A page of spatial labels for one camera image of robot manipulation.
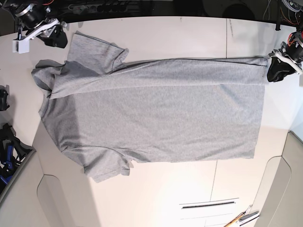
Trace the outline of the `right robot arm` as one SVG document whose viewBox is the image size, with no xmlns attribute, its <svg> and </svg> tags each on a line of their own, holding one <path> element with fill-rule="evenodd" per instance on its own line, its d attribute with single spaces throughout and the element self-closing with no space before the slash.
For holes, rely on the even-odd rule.
<svg viewBox="0 0 303 227">
<path fill-rule="evenodd" d="M 51 17 L 52 2 L 44 0 L 5 0 L 0 3 L 18 22 L 17 38 L 12 41 L 13 52 L 27 53 L 30 41 L 38 38 L 46 46 L 65 48 L 68 39 L 63 28 L 65 22 Z"/>
</svg>

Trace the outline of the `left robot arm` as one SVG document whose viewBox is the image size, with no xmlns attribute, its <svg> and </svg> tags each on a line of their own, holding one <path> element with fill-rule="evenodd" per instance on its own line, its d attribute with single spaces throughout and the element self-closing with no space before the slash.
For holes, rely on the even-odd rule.
<svg viewBox="0 0 303 227">
<path fill-rule="evenodd" d="M 289 17 L 284 15 L 282 5 L 289 11 L 299 14 L 300 19 L 291 21 Z M 276 31 L 280 30 L 281 21 L 296 27 L 296 31 L 292 32 L 286 42 L 282 42 L 279 49 L 274 49 L 268 54 L 271 64 L 267 72 L 267 80 L 269 82 L 282 81 L 286 76 L 298 73 L 303 74 L 303 2 L 301 0 L 278 0 L 276 13 Z"/>
</svg>

